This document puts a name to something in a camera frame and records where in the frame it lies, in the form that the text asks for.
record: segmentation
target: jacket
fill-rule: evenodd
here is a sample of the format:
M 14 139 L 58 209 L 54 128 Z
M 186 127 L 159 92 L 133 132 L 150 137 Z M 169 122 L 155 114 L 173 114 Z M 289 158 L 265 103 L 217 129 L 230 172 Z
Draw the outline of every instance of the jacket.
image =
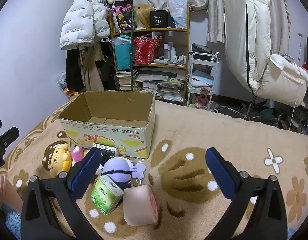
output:
M 74 0 L 65 15 L 61 33 L 61 49 L 78 45 L 93 46 L 110 35 L 107 11 L 102 0 Z

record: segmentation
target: wall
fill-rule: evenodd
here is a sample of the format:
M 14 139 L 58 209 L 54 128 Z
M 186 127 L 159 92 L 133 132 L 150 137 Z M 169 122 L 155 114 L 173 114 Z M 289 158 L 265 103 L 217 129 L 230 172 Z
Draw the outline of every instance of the wall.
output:
M 0 12 L 0 135 L 20 141 L 68 99 L 55 83 L 65 71 L 62 20 L 73 0 L 8 0 Z
M 306 50 L 306 36 L 308 36 L 308 13 L 299 0 L 287 0 L 287 10 L 290 13 L 292 22 L 290 28 L 289 54 L 295 59 L 298 65 L 302 65 L 304 61 L 304 51 Z M 253 97 L 252 93 L 246 90 L 228 69 L 224 44 L 206 41 L 207 25 L 207 13 L 205 11 L 190 13 L 190 46 L 192 43 L 198 43 L 208 46 L 214 52 L 220 52 L 220 63 L 215 78 L 214 93 L 250 101 Z M 303 35 L 301 60 L 298 60 L 301 41 L 301 37 L 298 36 L 298 33 L 302 33 Z M 273 102 L 269 102 L 267 106 L 273 107 L 274 104 Z

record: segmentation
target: yellow plush toy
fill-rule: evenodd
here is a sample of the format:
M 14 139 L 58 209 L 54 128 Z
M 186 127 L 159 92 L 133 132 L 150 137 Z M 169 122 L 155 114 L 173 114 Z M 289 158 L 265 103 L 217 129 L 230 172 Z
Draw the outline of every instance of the yellow plush toy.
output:
M 52 178 L 55 178 L 62 171 L 69 172 L 72 165 L 72 157 L 67 143 L 55 148 L 52 158 L 48 160 L 48 164 L 51 166 L 50 173 Z

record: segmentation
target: pink stuffed toy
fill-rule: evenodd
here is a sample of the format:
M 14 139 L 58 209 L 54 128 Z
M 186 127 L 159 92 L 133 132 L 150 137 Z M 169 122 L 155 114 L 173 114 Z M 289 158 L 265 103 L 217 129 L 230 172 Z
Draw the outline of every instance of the pink stuffed toy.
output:
M 70 150 L 70 153 L 75 162 L 80 162 L 84 158 L 84 151 L 81 146 L 75 146 Z

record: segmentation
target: red gift bag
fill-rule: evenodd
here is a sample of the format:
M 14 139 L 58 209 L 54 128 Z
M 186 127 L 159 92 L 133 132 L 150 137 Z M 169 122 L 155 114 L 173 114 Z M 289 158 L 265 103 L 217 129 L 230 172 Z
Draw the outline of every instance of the red gift bag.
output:
M 151 64 L 158 54 L 162 40 L 135 37 L 135 64 Z

